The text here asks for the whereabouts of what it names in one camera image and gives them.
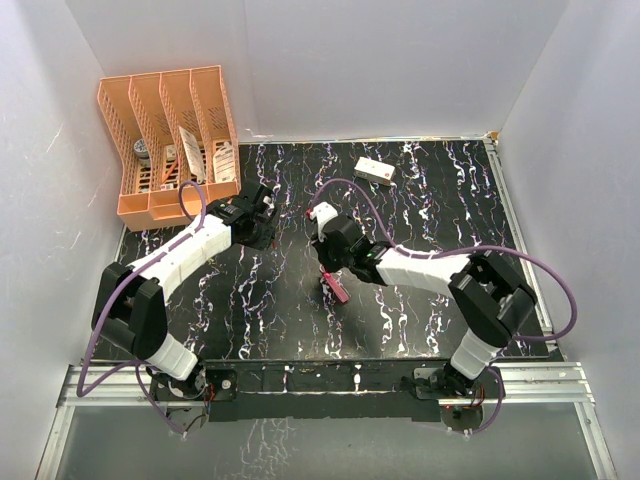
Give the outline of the pink strap keychain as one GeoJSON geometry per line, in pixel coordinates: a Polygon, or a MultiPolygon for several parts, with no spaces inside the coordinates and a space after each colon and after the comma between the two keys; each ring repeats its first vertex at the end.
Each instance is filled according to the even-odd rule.
{"type": "Polygon", "coordinates": [[[349,294],[334,275],[329,272],[324,272],[322,276],[336,300],[341,304],[346,304],[349,301],[349,294]]]}

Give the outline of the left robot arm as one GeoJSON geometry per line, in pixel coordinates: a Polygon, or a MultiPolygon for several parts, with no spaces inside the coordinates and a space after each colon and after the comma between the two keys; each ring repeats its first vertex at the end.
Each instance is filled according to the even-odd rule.
{"type": "Polygon", "coordinates": [[[130,264],[114,262],[102,273],[92,319],[89,350],[102,338],[134,359],[155,367],[171,379],[182,397],[194,399],[206,387],[198,356],[179,342],[168,327],[166,301],[211,258],[234,245],[265,250],[276,229],[275,193],[257,182],[243,184],[238,194],[205,202],[193,181],[200,212],[177,236],[130,264]]]}

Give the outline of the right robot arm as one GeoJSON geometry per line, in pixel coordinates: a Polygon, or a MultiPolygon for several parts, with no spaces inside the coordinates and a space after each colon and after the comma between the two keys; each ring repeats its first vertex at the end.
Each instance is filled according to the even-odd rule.
{"type": "Polygon", "coordinates": [[[360,281],[410,286],[455,301],[467,325],[445,366],[418,388],[466,397],[478,389],[481,374],[532,315],[537,296],[524,278],[495,251],[435,258],[404,255],[387,241],[372,241],[356,222],[328,204],[307,212],[316,226],[311,245],[323,269],[349,270],[360,281]]]}

